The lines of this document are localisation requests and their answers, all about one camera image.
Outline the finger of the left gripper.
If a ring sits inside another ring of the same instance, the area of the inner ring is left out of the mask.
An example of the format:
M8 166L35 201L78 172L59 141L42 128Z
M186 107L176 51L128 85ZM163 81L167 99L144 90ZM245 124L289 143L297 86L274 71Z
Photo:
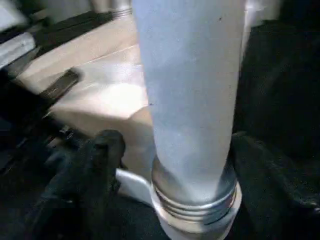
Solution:
M78 82L79 73L73 70L68 70L47 88L47 97L49 99L59 99Z

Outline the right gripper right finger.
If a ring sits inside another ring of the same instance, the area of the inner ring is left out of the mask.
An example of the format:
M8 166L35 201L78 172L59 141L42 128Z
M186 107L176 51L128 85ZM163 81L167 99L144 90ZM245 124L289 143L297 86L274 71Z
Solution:
M245 133L231 138L242 201L258 240L320 238L320 162L295 162Z

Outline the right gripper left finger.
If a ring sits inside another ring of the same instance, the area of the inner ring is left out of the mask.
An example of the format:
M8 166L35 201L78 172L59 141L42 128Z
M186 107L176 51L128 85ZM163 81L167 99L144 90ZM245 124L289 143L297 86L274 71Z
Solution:
M117 130L103 130L89 139L51 179L27 216L26 240L37 239L55 211L76 208L81 220L80 239L106 240L108 210L120 183L116 170L125 153L125 140Z

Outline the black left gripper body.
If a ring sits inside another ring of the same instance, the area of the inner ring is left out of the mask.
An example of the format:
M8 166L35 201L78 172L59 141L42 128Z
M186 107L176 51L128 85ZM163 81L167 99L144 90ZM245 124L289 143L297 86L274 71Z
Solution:
M63 78L59 77L41 93L23 86L8 72L0 73L0 139L25 136L57 136L56 121L49 109L63 96Z

